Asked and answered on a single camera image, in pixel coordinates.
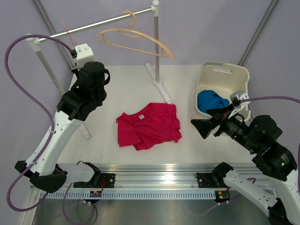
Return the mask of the pink wire hanger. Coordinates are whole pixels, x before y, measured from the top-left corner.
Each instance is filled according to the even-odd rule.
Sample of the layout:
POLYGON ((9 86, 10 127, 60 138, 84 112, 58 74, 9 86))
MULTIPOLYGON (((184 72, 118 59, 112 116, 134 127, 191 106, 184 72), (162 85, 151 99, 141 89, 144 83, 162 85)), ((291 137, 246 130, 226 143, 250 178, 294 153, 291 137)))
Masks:
POLYGON ((66 26, 64 19, 62 18, 61 20, 62 20, 64 29, 65 29, 65 32, 67 33, 67 36, 68 36, 69 40, 71 41, 71 44, 75 47, 77 45, 77 43, 72 39, 71 34, 66 26))

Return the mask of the blue t shirt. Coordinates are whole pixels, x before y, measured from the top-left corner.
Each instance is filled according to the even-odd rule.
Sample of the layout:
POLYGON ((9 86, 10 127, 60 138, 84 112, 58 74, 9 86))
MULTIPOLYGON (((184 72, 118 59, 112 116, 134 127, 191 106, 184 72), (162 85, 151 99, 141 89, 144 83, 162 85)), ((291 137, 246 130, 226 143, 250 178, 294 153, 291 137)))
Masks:
POLYGON ((207 113, 210 109, 226 107, 229 104, 229 100, 222 98, 213 90, 203 90, 197 94, 196 106, 203 113, 207 113))

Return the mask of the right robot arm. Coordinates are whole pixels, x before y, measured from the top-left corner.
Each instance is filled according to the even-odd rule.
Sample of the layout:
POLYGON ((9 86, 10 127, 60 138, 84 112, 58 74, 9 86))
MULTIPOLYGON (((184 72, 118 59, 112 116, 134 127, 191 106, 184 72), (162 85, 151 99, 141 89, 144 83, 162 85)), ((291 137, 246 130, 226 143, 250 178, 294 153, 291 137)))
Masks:
POLYGON ((232 115, 233 105, 209 110, 210 119, 192 119, 192 125, 203 139, 218 128, 215 137, 225 133, 254 155, 252 162, 268 177, 277 195, 271 195, 243 178, 232 166, 222 162, 211 172, 217 186, 237 190, 268 217, 272 225, 300 223, 300 192, 298 166, 293 154, 277 142, 282 130, 269 115, 260 115, 249 126, 232 115))

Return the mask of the beige plastic hanger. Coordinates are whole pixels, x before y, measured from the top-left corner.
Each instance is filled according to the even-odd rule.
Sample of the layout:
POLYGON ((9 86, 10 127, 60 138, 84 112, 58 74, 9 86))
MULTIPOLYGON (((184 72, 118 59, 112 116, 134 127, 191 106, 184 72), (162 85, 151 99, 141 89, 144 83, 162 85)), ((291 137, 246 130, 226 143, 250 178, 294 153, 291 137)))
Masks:
POLYGON ((170 58, 172 60, 175 59, 175 55, 172 52, 172 50, 166 44, 164 44, 159 40, 159 20, 158 20, 158 15, 156 13, 154 13, 153 15, 153 20, 154 20, 153 36, 134 29, 134 26, 137 23, 137 18, 133 12, 125 10, 122 12, 122 15, 128 15, 132 18, 132 22, 128 25, 128 27, 110 28, 110 29, 103 30, 96 35, 95 41, 100 42, 102 44, 122 48, 122 49, 128 49, 139 53, 153 55, 155 57, 170 58), (147 51, 144 47, 134 47, 130 45, 123 45, 121 43, 115 43, 113 40, 111 40, 114 34, 134 41, 142 39, 147 42, 151 42, 154 44, 154 50, 147 51))

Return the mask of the pink t shirt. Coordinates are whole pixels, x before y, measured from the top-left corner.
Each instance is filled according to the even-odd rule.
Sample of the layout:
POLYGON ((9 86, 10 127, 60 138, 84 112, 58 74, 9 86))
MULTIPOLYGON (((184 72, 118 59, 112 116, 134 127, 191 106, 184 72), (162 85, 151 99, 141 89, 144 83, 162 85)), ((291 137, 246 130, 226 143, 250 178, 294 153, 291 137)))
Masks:
POLYGON ((122 113, 116 123, 119 146, 132 145, 137 151, 182 138, 174 104, 149 103, 137 113, 122 113))

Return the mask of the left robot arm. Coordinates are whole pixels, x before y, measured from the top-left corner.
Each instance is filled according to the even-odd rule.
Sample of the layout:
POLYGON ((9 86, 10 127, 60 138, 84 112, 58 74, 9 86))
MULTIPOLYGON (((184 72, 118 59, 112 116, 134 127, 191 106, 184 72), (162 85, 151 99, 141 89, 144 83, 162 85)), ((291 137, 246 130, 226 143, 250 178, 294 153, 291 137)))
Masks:
POLYGON ((33 186, 54 193, 68 183, 75 188, 94 188, 101 184, 101 171, 92 163, 66 168, 57 161, 73 133, 92 111, 102 106, 107 96, 104 86, 109 81, 110 73, 101 62, 87 62, 79 69, 76 82, 57 105, 50 126, 52 137, 45 137, 30 158, 15 165, 33 186))

